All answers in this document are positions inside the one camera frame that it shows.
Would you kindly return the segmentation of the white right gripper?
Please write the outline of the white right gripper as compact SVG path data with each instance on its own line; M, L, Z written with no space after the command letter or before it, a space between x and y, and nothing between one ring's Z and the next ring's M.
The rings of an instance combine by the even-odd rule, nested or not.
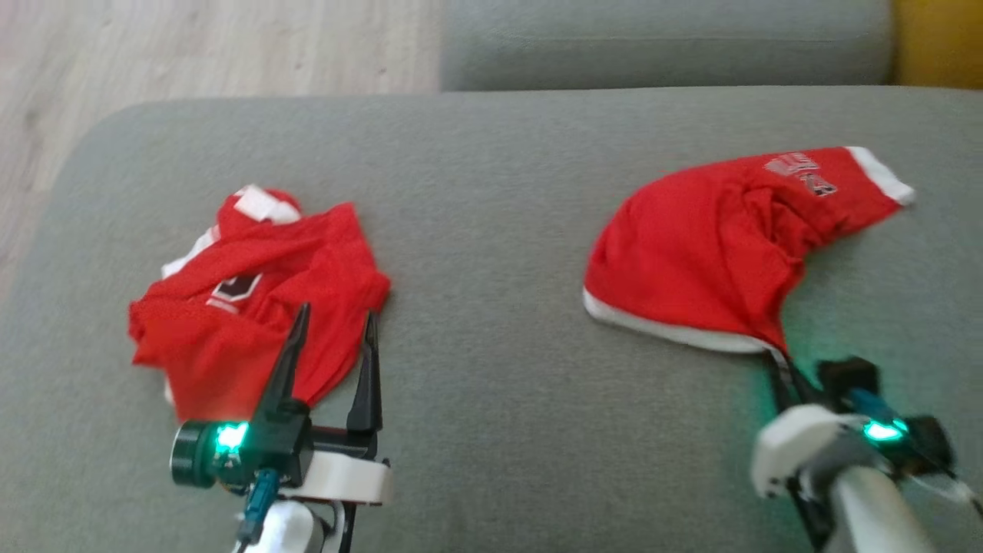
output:
M764 363L779 416L758 431L752 454L752 486L759 497L772 498L789 494L787 481L831 455L836 442L860 430L865 416L809 405L820 402L820 393L779 350L768 349Z

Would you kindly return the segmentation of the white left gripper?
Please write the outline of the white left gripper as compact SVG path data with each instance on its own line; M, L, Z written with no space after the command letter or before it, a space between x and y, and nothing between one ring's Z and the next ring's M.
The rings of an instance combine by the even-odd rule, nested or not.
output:
M273 418L294 402L300 354L308 336L310 304L304 303L286 336L263 392L263 416ZM379 314L369 312L359 349L359 378L346 430L313 427L313 457L304 481L280 494L314 502L347 502L382 506L393 495L393 472L376 458L383 428L382 371L379 358Z

